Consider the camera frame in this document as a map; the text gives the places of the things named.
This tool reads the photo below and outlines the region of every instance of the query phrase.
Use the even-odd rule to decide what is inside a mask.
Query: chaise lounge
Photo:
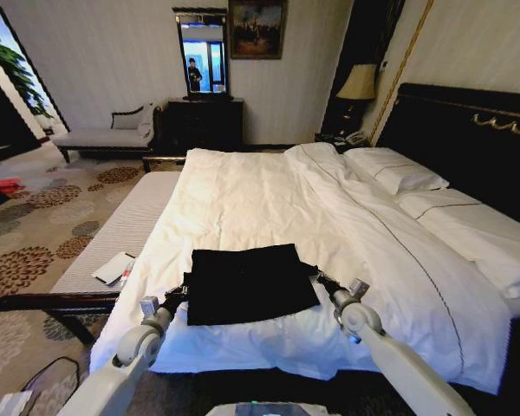
[[[110,128],[78,128],[51,137],[69,163],[69,150],[104,153],[151,153],[161,136],[161,115],[166,102],[152,103],[124,113],[112,113]]]

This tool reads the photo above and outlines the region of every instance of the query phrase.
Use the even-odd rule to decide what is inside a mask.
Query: floral carpet
[[[66,164],[51,143],[0,162],[0,179],[21,179],[22,191],[0,205],[0,296],[47,293],[144,175],[140,160],[77,158]],[[180,170],[161,164],[155,170]],[[96,335],[105,317],[85,315]],[[53,359],[81,363],[88,353],[61,324],[41,311],[0,313],[0,399],[19,391]],[[31,415],[52,415],[76,383],[75,365],[58,361],[31,388],[40,392]]]

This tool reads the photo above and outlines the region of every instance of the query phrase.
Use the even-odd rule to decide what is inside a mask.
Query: cable
[[[79,365],[79,362],[77,362],[76,360],[73,360],[72,358],[69,358],[69,357],[66,357],[65,355],[62,355],[61,357],[58,357],[56,358],[55,360],[51,361],[50,363],[48,363],[46,366],[44,366],[43,368],[41,368],[35,375],[33,375],[29,381],[27,381],[27,383],[25,383],[25,386],[23,386],[23,388],[21,389],[22,392],[26,391],[28,387],[30,387],[30,385],[39,377],[41,376],[42,373],[44,373],[46,370],[48,370],[50,367],[52,367],[55,363],[57,363],[59,360],[66,360],[66,361],[69,361],[69,362],[72,362],[75,364],[75,378],[77,380],[76,384],[75,384],[75,388],[73,389],[73,391],[71,392],[71,394],[69,395],[69,397],[66,399],[66,401],[63,402],[63,404],[65,405],[69,399],[71,399],[71,396],[74,395],[75,391],[79,388],[79,385],[81,384],[81,366]]]

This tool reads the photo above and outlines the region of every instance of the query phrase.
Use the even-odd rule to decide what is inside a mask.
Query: lamp shade
[[[371,100],[375,98],[374,75],[374,63],[354,65],[345,85],[337,93],[337,96],[347,100]]]

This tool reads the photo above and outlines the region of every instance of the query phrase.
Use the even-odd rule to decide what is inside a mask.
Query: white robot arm
[[[147,296],[140,301],[145,318],[123,335],[117,352],[100,370],[90,374],[58,413],[61,416],[125,414],[140,376],[156,361],[175,310],[186,299],[186,288],[166,293],[166,301]]]
[[[449,386],[413,349],[394,340],[381,326],[378,314],[360,303],[369,285],[355,279],[352,292],[323,272],[318,276],[335,305],[335,319],[351,342],[361,340],[372,359],[404,401],[419,415],[474,415],[464,399]]]
[[[335,305],[335,319],[352,342],[364,341],[374,363],[418,415],[469,416],[475,413],[460,395],[435,373],[410,347],[385,333],[378,314],[360,299],[369,287],[356,279],[352,293],[318,276]],[[166,302],[147,297],[141,301],[143,322],[120,340],[116,355],[92,373],[60,411],[61,416],[113,416],[124,414],[140,376],[154,363],[164,334],[185,300],[185,289],[166,294]]]

